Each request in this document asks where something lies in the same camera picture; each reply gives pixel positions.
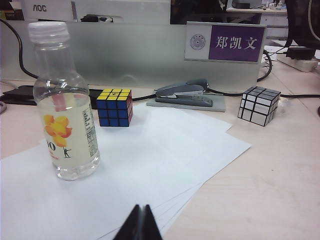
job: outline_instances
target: bottle label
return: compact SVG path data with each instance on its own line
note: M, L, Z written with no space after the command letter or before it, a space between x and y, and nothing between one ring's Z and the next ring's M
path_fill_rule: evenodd
M50 110L41 104L39 107L53 163L67 169L92 161L98 153L98 143L90 100L64 111Z

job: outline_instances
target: gray stapler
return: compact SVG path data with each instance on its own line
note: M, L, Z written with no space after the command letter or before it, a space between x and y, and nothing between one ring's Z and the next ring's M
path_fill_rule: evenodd
M205 79L176 83L156 90L155 101L170 104L212 107L212 100L204 96L204 91L208 88L209 84Z

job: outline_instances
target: stack of paper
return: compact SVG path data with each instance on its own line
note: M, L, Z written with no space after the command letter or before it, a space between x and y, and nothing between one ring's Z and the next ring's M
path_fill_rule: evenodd
M135 106L130 127L96 127L101 164L58 179L44 142L1 160L1 239L112 239L135 204L162 233L200 186L248 143L193 110Z

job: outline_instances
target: plastic bottle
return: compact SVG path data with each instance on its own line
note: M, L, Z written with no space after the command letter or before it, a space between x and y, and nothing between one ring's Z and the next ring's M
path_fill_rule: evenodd
M56 174L64 180L90 175L100 162L85 80L76 72L64 22L28 25L39 77L33 87Z

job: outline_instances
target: white bottle cap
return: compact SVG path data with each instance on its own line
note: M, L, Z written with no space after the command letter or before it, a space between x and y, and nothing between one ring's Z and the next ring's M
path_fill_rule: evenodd
M62 43L69 40L67 25L63 21L38 21L28 24L31 42L39 44Z

